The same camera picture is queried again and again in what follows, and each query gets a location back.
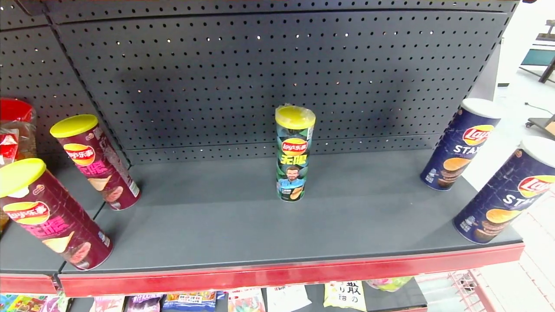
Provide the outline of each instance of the perforated metal panel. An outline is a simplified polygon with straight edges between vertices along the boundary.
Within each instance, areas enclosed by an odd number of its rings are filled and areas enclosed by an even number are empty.
[[[426,9],[485,12],[511,12],[518,1],[420,1],[420,0],[162,0],[162,1],[46,1],[56,23],[191,14],[237,14],[292,11]]]
[[[277,105],[315,139],[440,134],[508,22],[368,11],[124,19],[60,36],[125,149],[273,142]]]
[[[12,0],[0,0],[0,30],[48,24],[44,15],[29,16]]]
[[[37,110],[37,151],[63,152],[50,127],[75,114],[95,114],[50,27],[0,33],[0,94]]]
[[[380,152],[383,150],[432,148],[440,135],[406,135],[386,138],[317,140],[311,154],[352,152]],[[272,143],[211,145],[207,147],[181,147],[130,150],[127,155],[134,164],[193,162],[199,160],[258,158],[275,155]]]

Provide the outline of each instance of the white floor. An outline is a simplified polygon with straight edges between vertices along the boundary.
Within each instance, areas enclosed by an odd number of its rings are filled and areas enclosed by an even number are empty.
[[[487,143],[463,173],[476,189],[482,188],[489,178],[517,148],[525,135],[546,135],[535,126],[528,129],[530,117],[549,118],[555,113],[555,83],[538,82],[538,77],[519,70],[509,87],[498,88],[495,102],[506,108],[506,115],[491,134]],[[496,312],[549,312],[555,311],[555,193],[545,195],[513,222],[524,238],[525,252],[521,261],[480,268],[480,284]],[[446,274],[436,280],[419,282],[430,312],[480,311],[466,309],[461,293],[452,286]]]

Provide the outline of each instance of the red shelf edge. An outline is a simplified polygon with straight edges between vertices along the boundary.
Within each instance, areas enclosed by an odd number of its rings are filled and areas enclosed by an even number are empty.
[[[70,297],[225,290],[245,286],[321,284],[339,280],[367,280],[419,275],[519,260],[524,243],[483,247],[450,253],[370,259],[313,261],[217,269],[147,273],[59,274]]]
[[[52,278],[42,274],[0,274],[0,293],[55,295]]]

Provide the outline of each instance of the potato chip canister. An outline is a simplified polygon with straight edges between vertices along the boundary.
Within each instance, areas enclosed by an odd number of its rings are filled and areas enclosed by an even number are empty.
[[[555,183],[555,141],[525,137],[520,147],[453,219],[476,244],[487,244]]]
[[[114,245],[38,158],[0,168],[0,206],[12,221],[79,270],[105,261]]]
[[[114,210],[134,205],[141,193],[123,166],[94,115],[77,115],[56,123],[50,134],[58,139],[77,168]]]
[[[286,202],[296,202],[305,194],[309,170],[309,149],[316,115],[293,105],[276,108],[277,195]]]
[[[464,99],[420,174],[422,181],[434,190],[450,190],[499,123],[501,114],[502,108],[490,100]]]

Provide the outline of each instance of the red package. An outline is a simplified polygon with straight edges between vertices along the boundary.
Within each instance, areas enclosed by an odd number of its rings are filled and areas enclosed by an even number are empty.
[[[17,129],[0,128],[0,168],[14,162],[18,144],[19,131]]]
[[[35,122],[37,114],[33,107],[22,100],[0,98],[0,126],[2,129],[18,130],[16,159],[37,156]]]

